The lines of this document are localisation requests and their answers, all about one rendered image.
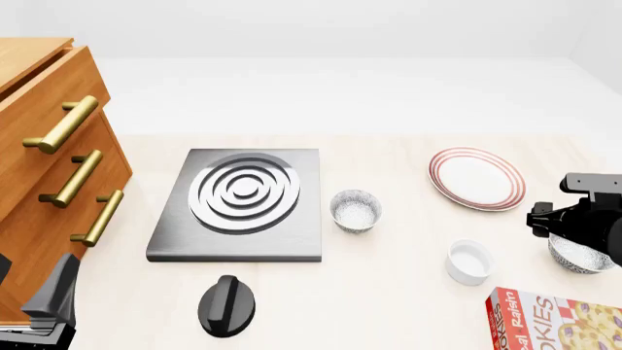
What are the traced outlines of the wooden middle drawer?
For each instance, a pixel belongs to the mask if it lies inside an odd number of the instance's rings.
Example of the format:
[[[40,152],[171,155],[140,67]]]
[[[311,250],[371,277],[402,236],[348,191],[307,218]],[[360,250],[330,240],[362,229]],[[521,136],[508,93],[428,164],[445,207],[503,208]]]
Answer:
[[[39,194],[57,193],[80,166],[71,157],[83,157],[98,150],[103,158],[69,206],[57,208],[42,203]],[[72,234],[85,234],[105,206],[96,197],[122,190],[132,175],[121,146],[104,113],[99,113],[80,132],[78,141],[58,157],[42,179],[0,223],[0,253],[12,267],[3,288],[17,285],[38,288],[65,253],[84,255],[86,247],[70,241]]]

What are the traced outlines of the white plate with red rings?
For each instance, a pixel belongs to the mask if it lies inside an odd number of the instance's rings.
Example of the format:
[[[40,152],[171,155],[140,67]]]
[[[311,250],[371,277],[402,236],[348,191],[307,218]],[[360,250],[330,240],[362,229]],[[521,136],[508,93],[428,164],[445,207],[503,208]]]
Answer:
[[[489,151],[455,147],[438,151],[428,177],[441,194],[471,209],[502,212],[519,206],[527,183],[519,169]]]

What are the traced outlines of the wooden drawer, slightly open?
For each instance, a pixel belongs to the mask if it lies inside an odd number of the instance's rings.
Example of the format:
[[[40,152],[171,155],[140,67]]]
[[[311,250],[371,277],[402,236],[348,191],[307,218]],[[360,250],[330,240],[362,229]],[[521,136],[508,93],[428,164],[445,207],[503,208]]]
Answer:
[[[43,138],[66,116],[64,102],[86,96],[101,110],[110,95],[86,47],[66,49],[59,60],[0,101],[0,221],[39,182],[61,154],[25,148],[25,138]]]

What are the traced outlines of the flat stove plate with rings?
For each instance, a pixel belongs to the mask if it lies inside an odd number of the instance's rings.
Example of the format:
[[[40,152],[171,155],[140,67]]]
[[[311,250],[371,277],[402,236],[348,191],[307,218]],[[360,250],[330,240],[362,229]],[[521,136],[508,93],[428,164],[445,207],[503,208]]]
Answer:
[[[320,152],[190,150],[146,258],[149,262],[320,262]]]

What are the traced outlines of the patterned bowl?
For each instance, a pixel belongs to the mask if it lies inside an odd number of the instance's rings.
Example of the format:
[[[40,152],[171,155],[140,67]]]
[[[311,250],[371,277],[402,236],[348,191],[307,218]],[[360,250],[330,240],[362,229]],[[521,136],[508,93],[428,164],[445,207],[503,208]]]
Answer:
[[[331,199],[329,212],[334,223],[344,231],[363,233],[377,224],[383,209],[373,194],[349,189],[337,193]]]
[[[553,233],[548,237],[548,250],[555,262],[575,273],[596,274],[618,267],[606,254]]]

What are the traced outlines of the small white ramekin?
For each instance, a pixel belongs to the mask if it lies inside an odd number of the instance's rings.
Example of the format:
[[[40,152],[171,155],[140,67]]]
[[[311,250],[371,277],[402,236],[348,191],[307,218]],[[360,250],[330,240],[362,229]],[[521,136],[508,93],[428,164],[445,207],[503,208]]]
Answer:
[[[482,285],[494,272],[495,260],[479,242],[459,239],[448,248],[445,269],[456,282],[477,286]]]

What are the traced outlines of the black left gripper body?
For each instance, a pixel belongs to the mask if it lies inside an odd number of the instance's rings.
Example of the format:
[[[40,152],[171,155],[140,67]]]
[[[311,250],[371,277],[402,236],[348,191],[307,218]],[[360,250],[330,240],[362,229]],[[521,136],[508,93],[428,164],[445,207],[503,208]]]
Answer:
[[[0,350],[69,350],[76,320],[35,318],[30,323],[0,323]]]

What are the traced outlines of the wooden cabinet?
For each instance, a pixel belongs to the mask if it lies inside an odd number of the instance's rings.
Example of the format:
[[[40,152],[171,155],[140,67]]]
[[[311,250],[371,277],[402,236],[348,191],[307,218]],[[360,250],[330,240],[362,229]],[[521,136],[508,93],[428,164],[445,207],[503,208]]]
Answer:
[[[0,101],[59,60],[64,50],[74,48],[79,47],[69,38],[0,38]],[[94,110],[72,133],[58,149],[60,156],[78,141],[80,132],[94,116],[104,113],[103,108]]]

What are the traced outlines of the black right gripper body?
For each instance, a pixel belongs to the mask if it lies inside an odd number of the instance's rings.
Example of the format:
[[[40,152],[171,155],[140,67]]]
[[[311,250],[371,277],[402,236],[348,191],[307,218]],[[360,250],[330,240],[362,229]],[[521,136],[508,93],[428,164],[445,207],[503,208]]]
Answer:
[[[527,215],[526,224],[532,229],[533,235],[539,238],[548,238],[550,235],[549,229],[546,226],[549,218],[546,214],[553,211],[553,203],[550,202],[537,202],[531,209],[531,212]]]

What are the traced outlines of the wooden lowest drawer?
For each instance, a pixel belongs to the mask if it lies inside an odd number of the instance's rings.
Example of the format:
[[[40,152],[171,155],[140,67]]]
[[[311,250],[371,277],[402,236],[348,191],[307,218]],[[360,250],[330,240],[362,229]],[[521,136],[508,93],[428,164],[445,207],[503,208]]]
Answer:
[[[72,157],[85,157],[90,151],[100,151],[102,159],[66,208],[39,200],[42,194],[58,193],[79,168]],[[12,262],[0,283],[0,322],[28,320],[22,306],[44,285],[63,255],[80,258],[96,244],[130,177],[131,169],[116,145],[80,146],[61,156],[0,222],[0,255]]]

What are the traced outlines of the red cookies box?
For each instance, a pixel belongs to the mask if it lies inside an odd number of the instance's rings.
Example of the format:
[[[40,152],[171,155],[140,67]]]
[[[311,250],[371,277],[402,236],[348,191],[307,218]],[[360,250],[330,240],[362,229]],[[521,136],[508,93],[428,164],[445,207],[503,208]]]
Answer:
[[[622,350],[622,308],[495,288],[486,310],[495,350]]]

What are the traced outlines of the round black stove knob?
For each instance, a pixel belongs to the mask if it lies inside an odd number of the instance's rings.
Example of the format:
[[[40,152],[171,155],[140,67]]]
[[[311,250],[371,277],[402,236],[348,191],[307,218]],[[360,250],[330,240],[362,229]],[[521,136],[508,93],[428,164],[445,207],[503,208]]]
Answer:
[[[256,300],[251,288],[236,276],[223,275],[201,298],[199,323],[213,337],[233,337],[252,322]]]

